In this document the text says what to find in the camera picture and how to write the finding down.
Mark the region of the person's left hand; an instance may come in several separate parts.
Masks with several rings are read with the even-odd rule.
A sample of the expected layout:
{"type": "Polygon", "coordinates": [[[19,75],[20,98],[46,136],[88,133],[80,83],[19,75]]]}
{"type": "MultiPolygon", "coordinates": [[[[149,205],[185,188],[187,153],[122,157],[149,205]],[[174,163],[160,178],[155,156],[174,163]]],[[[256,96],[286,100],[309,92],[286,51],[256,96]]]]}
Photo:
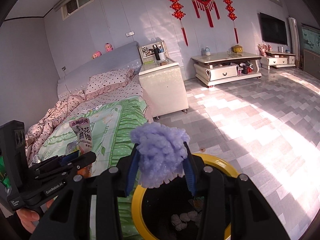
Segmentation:
{"type": "Polygon", "coordinates": [[[33,233],[36,228],[34,222],[38,222],[40,220],[40,215],[36,211],[24,208],[17,210],[16,213],[25,230],[29,233],[33,233]]]}

